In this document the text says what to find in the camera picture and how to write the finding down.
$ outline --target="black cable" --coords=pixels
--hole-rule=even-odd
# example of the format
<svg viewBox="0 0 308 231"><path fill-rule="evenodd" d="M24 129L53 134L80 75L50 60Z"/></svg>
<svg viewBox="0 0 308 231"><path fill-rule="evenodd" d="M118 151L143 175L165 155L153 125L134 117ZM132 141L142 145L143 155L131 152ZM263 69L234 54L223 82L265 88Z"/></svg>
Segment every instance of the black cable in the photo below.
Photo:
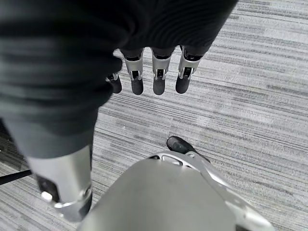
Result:
<svg viewBox="0 0 308 231"><path fill-rule="evenodd" d="M18 180L18 179L23 178L23 177L27 177L31 174L32 174L32 172L29 169L29 170L26 170L26 171L16 172L16 173L13 173L13 174L2 176L2 177L0 177L0 185L9 183L9 182L14 181L14 180Z"/></svg>

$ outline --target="striped carpet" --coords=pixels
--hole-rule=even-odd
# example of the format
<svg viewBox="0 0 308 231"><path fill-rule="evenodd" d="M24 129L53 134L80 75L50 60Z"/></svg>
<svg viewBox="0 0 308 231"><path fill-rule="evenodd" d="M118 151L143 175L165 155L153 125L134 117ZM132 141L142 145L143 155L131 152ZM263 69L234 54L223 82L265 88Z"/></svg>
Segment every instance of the striped carpet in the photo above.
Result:
<svg viewBox="0 0 308 231"><path fill-rule="evenodd" d="M94 136L94 203L129 166L178 135L281 231L308 231L308 2L242 0L200 62L187 93L175 92L180 50L165 93L123 90L100 109ZM0 175L26 169L0 138ZM73 231L39 198L32 177L0 186L0 231Z"/></svg>

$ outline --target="floor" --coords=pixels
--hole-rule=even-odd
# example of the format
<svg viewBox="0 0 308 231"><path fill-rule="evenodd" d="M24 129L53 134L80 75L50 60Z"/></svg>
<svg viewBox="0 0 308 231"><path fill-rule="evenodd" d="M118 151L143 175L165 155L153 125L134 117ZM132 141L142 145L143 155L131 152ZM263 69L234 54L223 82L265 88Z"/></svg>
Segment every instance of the floor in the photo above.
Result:
<svg viewBox="0 0 308 231"><path fill-rule="evenodd" d="M94 136L94 203L133 163L179 135L277 230L308 231L308 2L242 0L201 61L186 94L175 92L180 50L161 96L152 91L149 49L144 93L123 90L99 112ZM26 169L0 138L0 175ZM39 198L32 177L0 186L0 231L73 231Z"/></svg>

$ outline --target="black fingertip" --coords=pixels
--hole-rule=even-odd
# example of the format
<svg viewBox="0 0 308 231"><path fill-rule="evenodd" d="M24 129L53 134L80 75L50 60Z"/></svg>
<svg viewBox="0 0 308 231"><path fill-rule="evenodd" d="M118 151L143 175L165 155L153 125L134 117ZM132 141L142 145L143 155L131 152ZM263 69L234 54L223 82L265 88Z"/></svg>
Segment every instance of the black fingertip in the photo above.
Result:
<svg viewBox="0 0 308 231"><path fill-rule="evenodd" d="M121 84L121 80L120 78L118 77L117 80L113 80L113 81L110 81L113 89L114 89L114 93L118 94L121 92L122 90L122 84Z"/></svg>
<svg viewBox="0 0 308 231"><path fill-rule="evenodd" d="M179 94L184 94L189 86L190 79L185 79L185 78L179 78L177 79L177 83L175 85L175 90Z"/></svg>
<svg viewBox="0 0 308 231"><path fill-rule="evenodd" d="M131 89L135 95L141 95L143 93L143 80L131 81Z"/></svg>
<svg viewBox="0 0 308 231"><path fill-rule="evenodd" d="M153 81L153 91L156 95L161 95L165 91L165 80L154 80Z"/></svg>

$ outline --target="black shoe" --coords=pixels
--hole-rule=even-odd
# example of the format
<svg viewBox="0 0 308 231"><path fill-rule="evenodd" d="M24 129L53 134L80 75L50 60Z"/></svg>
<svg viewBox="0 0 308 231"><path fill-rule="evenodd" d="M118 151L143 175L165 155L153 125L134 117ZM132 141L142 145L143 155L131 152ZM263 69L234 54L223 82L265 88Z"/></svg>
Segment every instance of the black shoe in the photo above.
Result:
<svg viewBox="0 0 308 231"><path fill-rule="evenodd" d="M186 154L187 152L195 152L199 154L201 157L203 157L206 161L210 162L207 158L198 153L190 143L188 143L187 141L183 140L178 136L169 137L169 139L167 140L167 147L171 151L175 151L177 153L182 153L182 154Z"/></svg>

